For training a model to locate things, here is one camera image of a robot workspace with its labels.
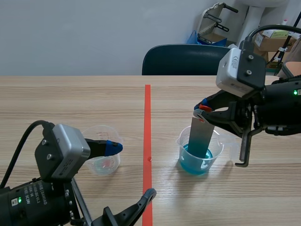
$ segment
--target chair backrest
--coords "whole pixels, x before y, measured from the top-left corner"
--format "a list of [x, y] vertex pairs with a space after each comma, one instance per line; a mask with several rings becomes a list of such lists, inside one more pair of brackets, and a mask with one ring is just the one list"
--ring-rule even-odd
[[142, 75], [216, 75], [229, 48], [206, 45], [164, 45], [149, 50]]

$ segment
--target clear plastic cup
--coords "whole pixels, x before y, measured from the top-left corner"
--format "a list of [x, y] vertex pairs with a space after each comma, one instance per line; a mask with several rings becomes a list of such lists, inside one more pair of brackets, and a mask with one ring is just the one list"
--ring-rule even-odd
[[[118, 132], [110, 126], [93, 126], [82, 132], [85, 138], [93, 140], [110, 140], [122, 144], [123, 139]], [[120, 155], [96, 157], [89, 159], [85, 165], [96, 175], [108, 175], [114, 172], [120, 164]]]
[[235, 159], [237, 157], [239, 145], [236, 144], [235, 137], [231, 135], [220, 135], [215, 130], [213, 131], [209, 143], [206, 158], [198, 158], [190, 154], [187, 151], [190, 128], [191, 126], [186, 127], [176, 141], [180, 147], [180, 164], [187, 172], [198, 175], [207, 173], [226, 146], [230, 148], [230, 158]]

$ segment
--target red tape line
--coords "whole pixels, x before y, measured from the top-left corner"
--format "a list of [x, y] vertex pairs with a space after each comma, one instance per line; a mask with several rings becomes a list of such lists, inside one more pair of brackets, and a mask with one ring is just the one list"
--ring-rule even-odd
[[[143, 193], [151, 185], [151, 85], [145, 85], [143, 135]], [[152, 203], [142, 216], [142, 226], [152, 226]]]

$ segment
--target blue tape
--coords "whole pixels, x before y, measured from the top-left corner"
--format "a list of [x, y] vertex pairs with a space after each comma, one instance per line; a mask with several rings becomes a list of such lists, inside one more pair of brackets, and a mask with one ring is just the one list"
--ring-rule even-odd
[[118, 153], [120, 153], [123, 149], [122, 144], [120, 143], [116, 143], [113, 144], [112, 141], [107, 140], [107, 145], [105, 147], [105, 152], [104, 152], [104, 156], [111, 156], [111, 155], [116, 155]]
[[199, 109], [199, 105], [204, 105], [204, 106], [210, 107], [210, 106], [208, 105], [208, 101], [207, 101], [206, 98], [204, 98], [200, 103], [198, 103], [197, 105], [195, 105], [195, 106], [194, 106], [194, 110]]

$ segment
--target wooden table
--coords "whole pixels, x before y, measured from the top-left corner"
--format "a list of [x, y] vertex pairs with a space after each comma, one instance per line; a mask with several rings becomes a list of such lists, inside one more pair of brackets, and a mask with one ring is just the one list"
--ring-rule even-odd
[[[274, 79], [267, 78], [268, 84]], [[227, 151], [206, 176], [189, 175], [179, 167], [175, 140], [190, 125], [193, 106], [218, 91], [214, 76], [0, 77], [0, 177], [35, 120], [82, 131], [110, 125], [124, 138], [120, 167], [98, 177], [83, 166], [76, 179], [93, 218], [105, 206], [116, 214], [136, 203], [142, 195], [145, 84], [151, 84], [155, 226], [301, 224], [300, 135], [256, 135], [247, 168], [233, 166]], [[9, 186], [39, 176], [34, 150], [41, 132], [37, 128], [30, 135]]]

